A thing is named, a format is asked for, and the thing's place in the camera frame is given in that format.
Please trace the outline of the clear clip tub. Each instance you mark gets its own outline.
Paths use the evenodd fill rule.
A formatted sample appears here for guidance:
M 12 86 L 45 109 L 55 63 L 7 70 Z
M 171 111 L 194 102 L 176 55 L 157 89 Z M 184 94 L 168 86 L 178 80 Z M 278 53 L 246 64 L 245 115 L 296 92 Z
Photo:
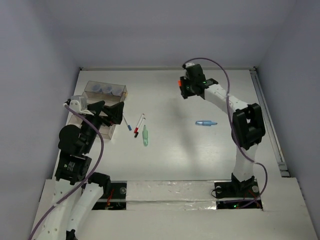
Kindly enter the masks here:
M 112 95 L 113 94 L 113 86 L 112 85 L 105 85 L 103 88 L 102 88 L 102 92 L 103 94 L 106 94 L 106 95 Z
M 122 87 L 113 87 L 111 90 L 112 95 L 121 97 L 123 94 L 123 88 Z

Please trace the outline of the clear tub of clips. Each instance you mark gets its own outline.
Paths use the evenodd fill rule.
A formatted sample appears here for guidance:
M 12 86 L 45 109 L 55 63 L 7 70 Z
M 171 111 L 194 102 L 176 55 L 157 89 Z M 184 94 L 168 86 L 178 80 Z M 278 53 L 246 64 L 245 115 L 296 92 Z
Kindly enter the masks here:
M 102 92 L 102 88 L 99 84 L 96 84 L 94 86 L 92 86 L 91 91 L 93 93 L 101 93 Z

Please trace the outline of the blue cap white marker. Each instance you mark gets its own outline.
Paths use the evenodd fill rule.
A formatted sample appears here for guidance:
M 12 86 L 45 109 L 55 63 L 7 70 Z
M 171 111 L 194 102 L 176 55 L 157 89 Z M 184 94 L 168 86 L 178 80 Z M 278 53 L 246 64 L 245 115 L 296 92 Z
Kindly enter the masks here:
M 128 130 L 129 130 L 129 131 L 132 131 L 132 127 L 131 127 L 131 125 L 128 123 L 128 121 L 127 121 L 127 119 L 126 119 L 126 117 L 125 117 L 124 114 L 122 115 L 122 117 L 123 117 L 123 120 L 124 120 L 124 122 L 125 122 Z

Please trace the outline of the green correction tape pen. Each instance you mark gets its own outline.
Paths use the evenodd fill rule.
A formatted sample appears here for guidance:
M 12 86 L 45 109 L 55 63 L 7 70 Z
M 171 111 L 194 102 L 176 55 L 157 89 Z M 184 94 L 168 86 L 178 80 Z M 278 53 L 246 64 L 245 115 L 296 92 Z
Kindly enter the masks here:
M 142 139 L 143 145 L 147 147 L 149 145 L 149 132 L 146 125 L 143 126 Z

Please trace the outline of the black cap white marker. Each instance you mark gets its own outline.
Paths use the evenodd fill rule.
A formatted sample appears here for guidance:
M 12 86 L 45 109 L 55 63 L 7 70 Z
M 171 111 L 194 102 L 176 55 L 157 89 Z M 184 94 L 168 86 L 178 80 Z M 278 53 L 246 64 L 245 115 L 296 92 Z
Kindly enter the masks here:
M 140 125 L 140 127 L 139 127 L 139 129 L 138 129 L 138 131 L 134 134 L 134 138 L 137 138 L 137 136 L 138 136 L 138 134 L 139 134 L 139 131 L 142 129 L 142 125 L 143 125 L 143 123 L 144 123 L 145 120 L 146 120 L 146 118 L 144 117 L 143 120 L 142 120 L 142 123 L 141 123 L 141 125 Z

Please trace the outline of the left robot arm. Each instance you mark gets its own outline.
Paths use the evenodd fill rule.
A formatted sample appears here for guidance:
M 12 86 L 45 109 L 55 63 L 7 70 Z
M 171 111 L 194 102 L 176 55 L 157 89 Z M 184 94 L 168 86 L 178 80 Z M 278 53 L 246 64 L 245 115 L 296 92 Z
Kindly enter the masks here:
M 63 106 L 82 122 L 59 132 L 51 206 L 33 227 L 30 240 L 77 239 L 98 199 L 112 195 L 110 176 L 96 172 L 105 147 L 100 128 L 122 123 L 124 102 L 88 104 L 84 96 L 74 95 Z

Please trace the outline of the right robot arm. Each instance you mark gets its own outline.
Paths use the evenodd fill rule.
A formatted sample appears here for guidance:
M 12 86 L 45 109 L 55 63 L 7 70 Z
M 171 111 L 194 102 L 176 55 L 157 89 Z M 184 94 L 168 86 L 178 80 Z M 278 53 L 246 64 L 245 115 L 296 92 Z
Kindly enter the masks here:
M 231 82 L 225 70 L 226 89 L 216 80 L 206 78 L 200 64 L 187 62 L 182 68 L 185 70 L 179 80 L 182 97 L 199 96 L 227 114 L 231 137 L 237 147 L 230 190 L 235 196 L 242 196 L 255 180 L 256 152 L 266 134 L 262 109 L 257 103 L 249 104 L 231 95 Z

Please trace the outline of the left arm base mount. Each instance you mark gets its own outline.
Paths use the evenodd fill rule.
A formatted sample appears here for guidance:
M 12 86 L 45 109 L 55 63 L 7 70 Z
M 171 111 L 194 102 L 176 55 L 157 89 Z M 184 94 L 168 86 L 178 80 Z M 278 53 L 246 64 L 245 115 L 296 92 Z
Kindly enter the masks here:
M 94 204 L 92 210 L 126 210 L 127 182 L 112 181 L 110 191 Z

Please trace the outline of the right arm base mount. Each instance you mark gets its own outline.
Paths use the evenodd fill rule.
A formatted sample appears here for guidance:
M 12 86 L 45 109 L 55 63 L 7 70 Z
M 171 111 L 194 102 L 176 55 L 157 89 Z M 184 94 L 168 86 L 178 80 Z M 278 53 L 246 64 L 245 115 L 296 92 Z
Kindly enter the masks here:
M 218 181 L 214 183 L 214 189 L 211 196 L 216 199 L 216 208 L 218 210 L 236 210 L 236 209 L 263 209 L 261 199 L 258 197 L 260 190 L 258 183 L 245 187 L 240 191 L 231 188 L 230 181 Z

